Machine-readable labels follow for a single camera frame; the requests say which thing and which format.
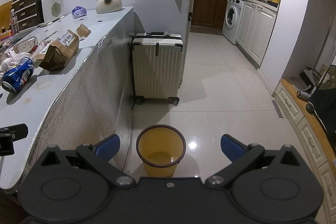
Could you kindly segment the cat-shaped white lamp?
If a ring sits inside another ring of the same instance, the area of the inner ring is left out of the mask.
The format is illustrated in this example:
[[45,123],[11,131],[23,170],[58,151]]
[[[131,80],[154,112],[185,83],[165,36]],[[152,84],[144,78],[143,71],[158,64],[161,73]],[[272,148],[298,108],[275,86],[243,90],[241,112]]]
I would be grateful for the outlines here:
[[122,10],[121,0],[97,0],[95,10],[98,14],[105,14]]

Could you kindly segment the torn brown cardboard piece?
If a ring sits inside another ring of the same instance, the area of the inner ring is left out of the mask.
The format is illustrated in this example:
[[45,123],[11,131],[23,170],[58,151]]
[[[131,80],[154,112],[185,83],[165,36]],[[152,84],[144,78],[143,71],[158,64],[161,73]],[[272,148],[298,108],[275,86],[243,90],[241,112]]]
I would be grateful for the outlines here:
[[76,29],[76,33],[80,37],[87,38],[91,34],[91,30],[84,24],[80,24],[80,26],[78,26],[78,28]]

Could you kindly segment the white plastic bag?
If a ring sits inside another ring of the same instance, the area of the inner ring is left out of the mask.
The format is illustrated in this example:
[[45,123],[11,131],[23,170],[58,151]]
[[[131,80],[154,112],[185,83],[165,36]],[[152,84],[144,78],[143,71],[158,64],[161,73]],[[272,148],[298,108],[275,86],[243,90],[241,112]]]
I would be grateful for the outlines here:
[[31,54],[27,52],[15,53],[12,49],[7,49],[3,52],[1,57],[1,77],[14,65],[18,65],[24,57],[30,57]]

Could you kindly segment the cream ribbed suitcase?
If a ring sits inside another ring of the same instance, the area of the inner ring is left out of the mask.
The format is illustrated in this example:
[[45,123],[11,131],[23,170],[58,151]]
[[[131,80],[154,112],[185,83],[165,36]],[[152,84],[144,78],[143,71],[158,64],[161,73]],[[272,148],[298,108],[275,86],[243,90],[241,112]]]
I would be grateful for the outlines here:
[[179,104],[184,43],[179,34],[137,33],[132,41],[135,99],[168,100]]

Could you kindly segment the blue Pepsi can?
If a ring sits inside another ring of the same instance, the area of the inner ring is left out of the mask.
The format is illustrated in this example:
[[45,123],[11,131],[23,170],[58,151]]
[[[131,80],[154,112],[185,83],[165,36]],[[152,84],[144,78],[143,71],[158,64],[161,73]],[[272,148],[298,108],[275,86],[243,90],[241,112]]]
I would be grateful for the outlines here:
[[9,93],[19,93],[34,73],[34,62],[24,57],[2,76],[1,86]]

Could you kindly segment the white kitchen cabinets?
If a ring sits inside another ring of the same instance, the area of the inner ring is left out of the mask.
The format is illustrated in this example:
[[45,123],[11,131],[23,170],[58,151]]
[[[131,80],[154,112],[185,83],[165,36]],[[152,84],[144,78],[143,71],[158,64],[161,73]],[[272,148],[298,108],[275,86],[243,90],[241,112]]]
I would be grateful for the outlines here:
[[265,6],[244,1],[236,41],[258,66],[268,48],[276,16],[277,12]]

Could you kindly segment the yellow trash bin brown rim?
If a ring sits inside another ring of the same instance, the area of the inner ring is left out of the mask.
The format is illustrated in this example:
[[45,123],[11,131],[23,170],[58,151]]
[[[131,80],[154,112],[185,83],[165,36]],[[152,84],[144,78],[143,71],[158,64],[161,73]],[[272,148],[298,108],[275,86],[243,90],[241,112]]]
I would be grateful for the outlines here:
[[136,150],[150,177],[173,177],[186,152],[186,141],[176,128],[157,124],[142,130]]

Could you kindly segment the brown paper bag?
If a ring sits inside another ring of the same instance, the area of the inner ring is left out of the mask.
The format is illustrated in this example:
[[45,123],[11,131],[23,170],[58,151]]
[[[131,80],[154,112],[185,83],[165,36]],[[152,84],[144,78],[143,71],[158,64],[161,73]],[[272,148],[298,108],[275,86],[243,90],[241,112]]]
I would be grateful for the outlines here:
[[67,30],[57,39],[49,42],[35,57],[39,66],[49,72],[63,69],[79,49],[79,37]]

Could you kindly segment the upright water bottle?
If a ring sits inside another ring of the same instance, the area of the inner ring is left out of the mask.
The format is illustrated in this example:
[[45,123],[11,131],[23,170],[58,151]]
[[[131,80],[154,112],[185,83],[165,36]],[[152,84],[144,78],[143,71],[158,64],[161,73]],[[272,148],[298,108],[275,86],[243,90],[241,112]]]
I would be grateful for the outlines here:
[[15,12],[14,12],[14,9],[11,9],[10,25],[11,25],[12,33],[14,35],[19,33],[18,19],[17,19],[17,16],[16,16]]

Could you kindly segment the clear speckled glass jar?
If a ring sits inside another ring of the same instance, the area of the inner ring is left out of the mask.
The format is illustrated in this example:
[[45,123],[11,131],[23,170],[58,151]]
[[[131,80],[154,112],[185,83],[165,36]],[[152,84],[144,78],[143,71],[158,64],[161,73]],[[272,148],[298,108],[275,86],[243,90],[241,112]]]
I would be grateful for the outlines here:
[[37,37],[31,36],[28,39],[17,42],[13,47],[13,51],[15,53],[33,53],[37,49],[38,44]]

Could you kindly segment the white washing machine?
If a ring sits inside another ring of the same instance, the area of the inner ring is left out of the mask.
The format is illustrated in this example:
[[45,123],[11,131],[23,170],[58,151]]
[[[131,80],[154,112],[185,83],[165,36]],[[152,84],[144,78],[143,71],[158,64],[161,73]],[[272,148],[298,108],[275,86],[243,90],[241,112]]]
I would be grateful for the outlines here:
[[236,45],[236,38],[240,24],[240,16],[244,9],[243,0],[227,0],[226,12],[224,16],[224,23],[222,34],[233,45]]

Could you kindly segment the white space heater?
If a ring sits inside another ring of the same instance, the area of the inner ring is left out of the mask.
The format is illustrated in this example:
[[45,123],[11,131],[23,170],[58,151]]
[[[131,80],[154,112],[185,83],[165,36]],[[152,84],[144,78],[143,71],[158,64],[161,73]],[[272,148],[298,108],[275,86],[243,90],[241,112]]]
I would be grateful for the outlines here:
[[36,0],[38,23],[46,26],[64,15],[63,0]]

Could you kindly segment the blue white tissue pack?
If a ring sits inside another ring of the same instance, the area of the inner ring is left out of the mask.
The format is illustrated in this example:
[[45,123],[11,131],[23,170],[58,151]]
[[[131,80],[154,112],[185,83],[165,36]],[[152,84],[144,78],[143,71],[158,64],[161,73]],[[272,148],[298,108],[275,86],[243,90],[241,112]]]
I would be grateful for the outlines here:
[[76,6],[73,10],[72,10],[72,18],[76,19],[76,18],[80,18],[82,16],[86,16],[87,14],[87,10],[84,7],[81,6]]

